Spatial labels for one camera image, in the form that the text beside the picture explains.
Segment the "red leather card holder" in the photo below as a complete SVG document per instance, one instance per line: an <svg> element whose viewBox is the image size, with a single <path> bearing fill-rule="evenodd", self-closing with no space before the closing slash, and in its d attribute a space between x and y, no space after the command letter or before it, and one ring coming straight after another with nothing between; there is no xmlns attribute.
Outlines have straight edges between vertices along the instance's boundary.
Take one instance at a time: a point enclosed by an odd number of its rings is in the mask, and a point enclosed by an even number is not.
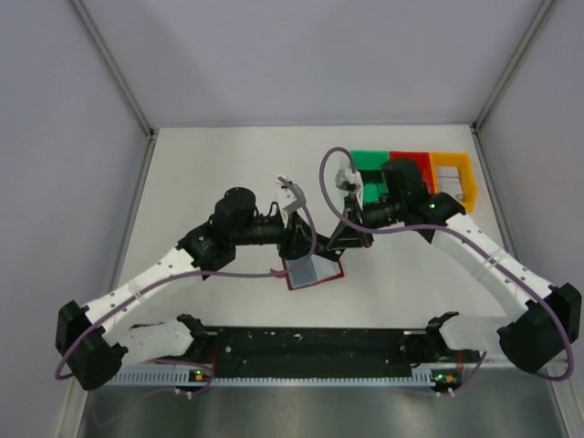
<svg viewBox="0 0 584 438"><path fill-rule="evenodd" d="M309 260L311 260L314 263L314 266L316 268L317 275L318 275L318 282L310 287L315 287L319 284L333 281L333 280L337 280L337 279L344 277L344 270L343 270L343 267L342 267L340 262L332 262L330 260L327 260L326 258L322 258L322 257L316 256L316 255L313 255L312 257L310 257ZM282 260L282 265L283 265L282 270L287 270L287 273L285 275L278 274L276 276L277 278L284 278L286 280L287 288L290 291L293 291L293 290L290 288L288 274L294 270L294 267L290 266L290 262L294 262L294 261L300 261L301 265L304 265L307 262L307 261L304 261L303 257L299 258L298 260Z"/></svg>

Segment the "grey credit card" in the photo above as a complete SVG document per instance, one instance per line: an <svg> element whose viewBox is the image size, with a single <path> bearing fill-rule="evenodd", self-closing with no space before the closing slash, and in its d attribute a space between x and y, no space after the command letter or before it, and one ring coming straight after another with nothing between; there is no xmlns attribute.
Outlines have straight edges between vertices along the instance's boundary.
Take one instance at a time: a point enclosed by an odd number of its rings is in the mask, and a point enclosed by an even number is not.
<svg viewBox="0 0 584 438"><path fill-rule="evenodd" d="M318 275L314 263L309 260L304 265L300 261L290 262L294 270L288 274L290 288L292 290L310 287L318 282Z"/></svg>

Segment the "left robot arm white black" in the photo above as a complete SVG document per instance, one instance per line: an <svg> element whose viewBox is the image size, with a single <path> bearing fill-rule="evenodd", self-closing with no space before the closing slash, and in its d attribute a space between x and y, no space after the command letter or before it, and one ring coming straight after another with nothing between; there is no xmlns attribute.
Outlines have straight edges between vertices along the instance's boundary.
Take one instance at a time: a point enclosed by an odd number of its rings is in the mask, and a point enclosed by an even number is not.
<svg viewBox="0 0 584 438"><path fill-rule="evenodd" d="M144 272L83 306L71 301L59 310L61 359L55 378L74 378L84 390L94 391L124 368L166 356L200 355L207 337L200 320L187 314L166 318L162 306L211 276L231 277L224 267L240 245L284 248L298 234L297 212L306 208L302 190L284 178L277 183L272 216L257 213L250 190L228 190L205 223Z"/></svg>

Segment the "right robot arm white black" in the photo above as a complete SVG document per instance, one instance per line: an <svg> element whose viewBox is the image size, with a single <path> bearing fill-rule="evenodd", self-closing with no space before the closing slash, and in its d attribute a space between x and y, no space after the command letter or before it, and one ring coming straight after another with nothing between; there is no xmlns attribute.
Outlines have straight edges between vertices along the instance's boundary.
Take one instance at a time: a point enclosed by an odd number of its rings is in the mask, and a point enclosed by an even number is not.
<svg viewBox="0 0 584 438"><path fill-rule="evenodd" d="M504 355L523 372L565 381L575 368L573 343L579 337L582 295L570 283L555 286L531 272L488 237L448 193L429 193L409 159L385 162L381 178L388 192L374 203L360 200L356 166L339 171L336 185L347 192L340 211L318 175L330 211L350 230L364 235L419 233L461 266L503 309L501 317L471 317L453 311L432 319L449 350Z"/></svg>

